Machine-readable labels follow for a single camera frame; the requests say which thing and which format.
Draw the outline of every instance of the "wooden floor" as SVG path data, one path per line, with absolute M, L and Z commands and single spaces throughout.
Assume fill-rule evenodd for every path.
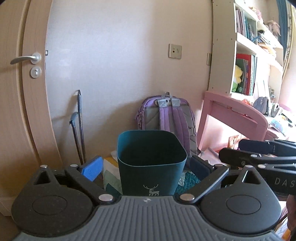
M 10 216 L 5 217 L 0 213 L 1 241 L 11 241 L 18 234 L 16 225 Z

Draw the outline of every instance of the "purple backpack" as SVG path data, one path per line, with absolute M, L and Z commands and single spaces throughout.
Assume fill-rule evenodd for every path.
M 188 159 L 199 155 L 196 145 L 194 113 L 185 99 L 165 93 L 144 100 L 136 115 L 138 129 L 164 130 L 174 133 L 184 146 Z

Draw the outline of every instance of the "black circular cover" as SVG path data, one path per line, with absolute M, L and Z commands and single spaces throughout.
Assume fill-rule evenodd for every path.
M 241 183 L 214 190 L 200 205 L 214 226 L 237 234 L 258 234 L 271 230 L 281 215 L 279 202 L 266 185 Z
M 16 225 L 34 236 L 53 237 L 82 225 L 92 212 L 84 193 L 64 186 L 36 185 L 20 193 L 12 206 Z

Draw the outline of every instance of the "yellow plush toy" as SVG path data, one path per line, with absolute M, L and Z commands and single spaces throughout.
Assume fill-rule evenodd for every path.
M 242 82 L 242 79 L 241 79 L 242 74 L 243 74 L 242 69 L 237 65 L 235 65 L 232 92 L 235 92 L 238 87 L 238 84 Z

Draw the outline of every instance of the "gray ribbed plate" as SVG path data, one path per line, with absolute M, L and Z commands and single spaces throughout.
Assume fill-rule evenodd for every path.
M 54 238 L 20 233 L 15 241 L 280 241 L 273 232 L 257 237 L 225 234 L 203 220 L 198 209 L 166 197 L 123 196 L 101 206 L 81 229 Z

